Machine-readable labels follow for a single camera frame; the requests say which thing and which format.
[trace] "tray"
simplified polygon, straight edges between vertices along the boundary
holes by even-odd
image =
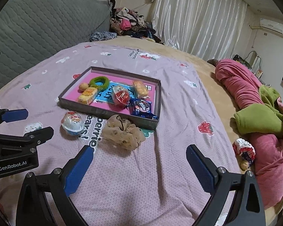
[[[113,85],[115,82],[116,85],[123,84],[128,86],[131,97],[135,97],[135,91],[133,91],[134,88],[130,88],[130,85],[132,85],[132,80],[141,80],[145,85],[148,86],[150,96],[150,99],[148,100],[152,102],[152,113],[156,115],[158,119],[151,120],[138,116],[132,116],[128,109],[120,109],[115,106],[111,98],[111,86],[108,88],[108,90],[99,93],[91,105],[85,105],[77,102],[79,95],[81,95],[81,92],[78,90],[78,86],[83,82],[90,82],[92,78],[97,76],[108,77],[110,80],[110,85]],[[137,127],[155,130],[159,122],[161,109],[161,82],[160,80],[154,78],[125,71],[90,67],[59,95],[59,101],[62,108],[94,115],[103,119],[109,119],[113,115],[120,115],[121,118],[130,120]]]

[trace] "headboard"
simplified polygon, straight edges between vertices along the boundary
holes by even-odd
[[[109,31],[109,1],[9,0],[0,12],[0,89],[27,69]]]

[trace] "air conditioner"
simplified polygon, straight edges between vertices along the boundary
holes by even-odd
[[[283,24],[269,19],[260,19],[260,27],[254,27],[250,25],[250,28],[252,30],[261,29],[283,38]]]

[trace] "curtain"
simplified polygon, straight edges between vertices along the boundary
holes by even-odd
[[[166,45],[207,61],[232,56],[246,8],[243,0],[155,0],[150,18]]]

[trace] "green blanket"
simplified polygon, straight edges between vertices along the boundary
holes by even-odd
[[[276,102],[280,94],[262,85],[259,95],[264,105],[252,104],[234,114],[240,134],[272,133],[283,138],[283,112]]]

